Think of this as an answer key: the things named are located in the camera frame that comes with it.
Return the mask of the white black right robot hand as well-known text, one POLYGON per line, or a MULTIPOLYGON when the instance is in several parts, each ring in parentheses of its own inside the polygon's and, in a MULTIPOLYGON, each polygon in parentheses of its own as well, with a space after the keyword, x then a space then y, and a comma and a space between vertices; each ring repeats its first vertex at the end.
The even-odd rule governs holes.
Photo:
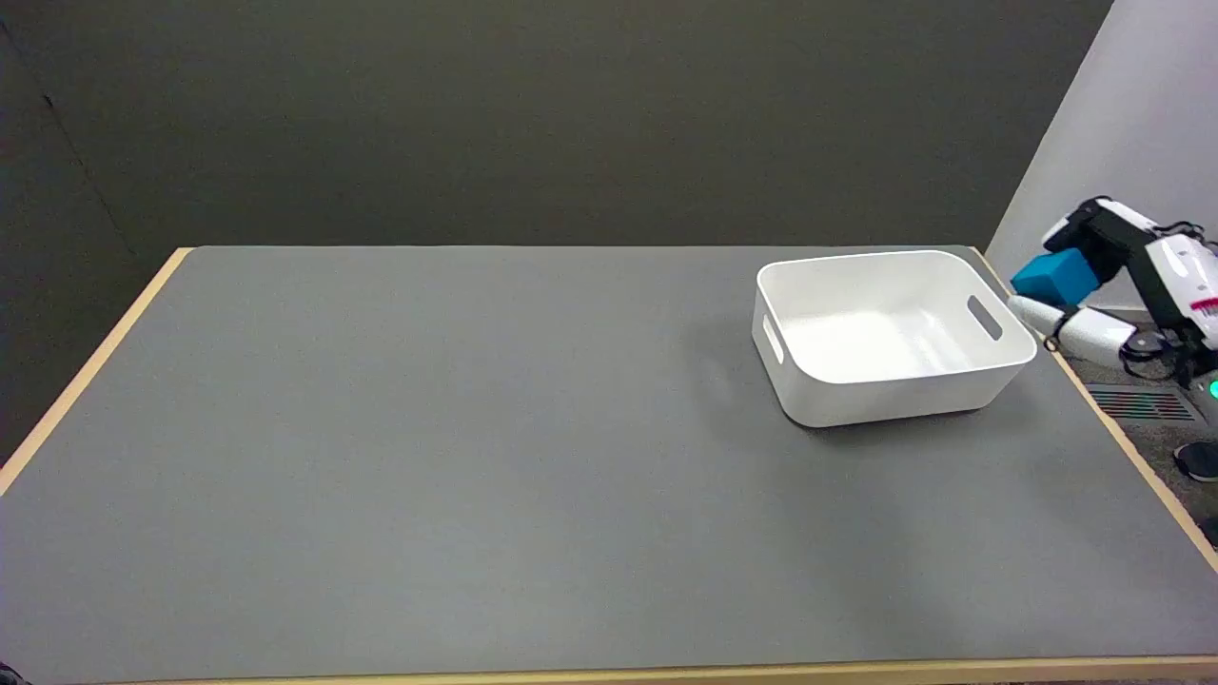
POLYGON ((1201 225, 1158 225, 1110 196, 1091 197, 1049 229, 1010 285, 1009 310, 1051 352, 1216 392, 1216 243, 1201 225), (1149 329, 1084 303, 1121 274, 1149 329))

